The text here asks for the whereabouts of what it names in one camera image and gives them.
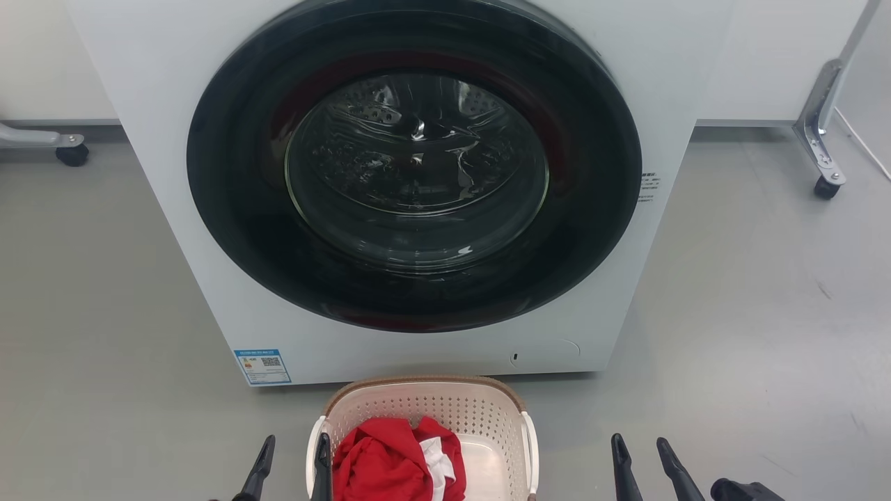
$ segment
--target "metal bracket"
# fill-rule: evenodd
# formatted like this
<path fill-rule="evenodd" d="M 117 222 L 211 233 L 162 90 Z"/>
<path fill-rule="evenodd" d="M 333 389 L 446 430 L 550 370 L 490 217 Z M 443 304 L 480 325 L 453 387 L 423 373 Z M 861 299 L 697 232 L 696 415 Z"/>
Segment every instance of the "metal bracket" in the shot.
<path fill-rule="evenodd" d="M 833 59 L 823 65 L 816 83 L 813 84 L 811 94 L 807 96 L 801 116 L 793 127 L 796 136 L 805 144 L 805 151 L 817 166 L 823 180 L 834 186 L 843 185 L 846 178 L 823 144 L 822 134 L 825 134 L 825 130 L 820 129 L 820 115 L 841 70 L 841 59 Z"/>
<path fill-rule="evenodd" d="M 83 142 L 80 134 L 21 130 L 0 124 L 0 148 L 74 148 Z"/>

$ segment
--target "white wall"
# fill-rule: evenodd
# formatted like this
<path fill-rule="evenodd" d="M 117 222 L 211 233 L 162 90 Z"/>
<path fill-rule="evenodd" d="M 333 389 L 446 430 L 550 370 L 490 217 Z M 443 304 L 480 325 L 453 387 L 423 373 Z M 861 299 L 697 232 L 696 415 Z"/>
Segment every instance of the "white wall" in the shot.
<path fill-rule="evenodd" d="M 738 0 L 699 117 L 797 119 L 865 3 Z M 0 119 L 115 118 L 63 0 L 0 0 Z"/>
<path fill-rule="evenodd" d="M 0 119 L 115 119 L 63 0 L 0 0 Z"/>
<path fill-rule="evenodd" d="M 866 29 L 836 106 L 879 160 L 891 167 L 891 0 L 881 3 Z"/>
<path fill-rule="evenodd" d="M 699 119 L 794 122 L 866 1 L 738 0 Z"/>

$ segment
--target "plastic laundry basket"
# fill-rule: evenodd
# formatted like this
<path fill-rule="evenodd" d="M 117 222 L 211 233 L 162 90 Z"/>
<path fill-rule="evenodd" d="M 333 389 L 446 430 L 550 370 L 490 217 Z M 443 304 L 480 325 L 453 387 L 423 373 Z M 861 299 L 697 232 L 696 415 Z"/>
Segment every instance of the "plastic laundry basket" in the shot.
<path fill-rule="evenodd" d="M 313 427 L 307 447 L 307 493 L 313 495 L 319 434 L 331 452 L 373 417 L 403 417 L 412 427 L 436 419 L 461 441 L 466 501 L 534 501 L 538 440 L 523 401 L 507 385 L 474 376 L 414 376 L 354 382 L 338 391 Z"/>

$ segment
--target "washing machine door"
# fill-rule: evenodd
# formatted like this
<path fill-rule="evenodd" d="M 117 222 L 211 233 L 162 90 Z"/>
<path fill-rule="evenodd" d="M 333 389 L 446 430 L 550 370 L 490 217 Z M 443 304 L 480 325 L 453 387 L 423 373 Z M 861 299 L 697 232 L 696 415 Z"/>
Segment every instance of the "washing machine door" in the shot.
<path fill-rule="evenodd" d="M 296 5 L 213 77 L 187 160 L 201 217 L 246 273 L 406 332 L 557 298 L 613 249 L 641 179 L 596 54 L 495 0 Z"/>

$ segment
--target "metal stand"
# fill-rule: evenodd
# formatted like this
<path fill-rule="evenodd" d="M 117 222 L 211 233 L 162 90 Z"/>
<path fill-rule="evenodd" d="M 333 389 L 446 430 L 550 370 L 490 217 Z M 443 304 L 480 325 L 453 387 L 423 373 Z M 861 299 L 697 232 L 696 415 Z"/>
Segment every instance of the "metal stand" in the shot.
<path fill-rule="evenodd" d="M 813 193 L 824 200 L 834 197 L 846 179 L 826 149 L 822 135 L 826 134 L 832 112 L 835 109 L 838 90 L 845 81 L 847 69 L 854 58 L 854 51 L 860 44 L 863 33 L 866 32 L 880 3 L 881 0 L 869 0 L 866 3 L 841 55 L 824 64 L 820 70 L 817 81 L 813 84 L 813 90 L 807 96 L 805 107 L 801 110 L 801 115 L 794 126 L 796 136 L 801 139 L 808 156 L 811 157 L 813 164 L 820 172 L 820 178 L 817 179 L 817 184 L 813 187 Z"/>
<path fill-rule="evenodd" d="M 0 149 L 2 148 L 55 148 L 56 158 L 71 167 L 86 163 L 89 150 L 80 134 L 61 135 L 45 130 L 21 130 L 0 124 Z"/>
<path fill-rule="evenodd" d="M 826 145 L 823 144 L 822 134 L 825 129 L 820 128 L 820 114 L 827 104 L 827 97 L 832 87 L 838 81 L 841 73 L 842 61 L 833 59 L 823 65 L 817 82 L 813 85 L 811 95 L 807 97 L 805 108 L 795 123 L 795 134 L 805 144 L 805 150 L 811 157 L 813 164 L 820 171 L 820 178 L 813 187 L 813 192 L 818 197 L 829 200 L 838 193 L 838 188 L 846 181 L 845 175 L 838 169 L 832 159 Z"/>

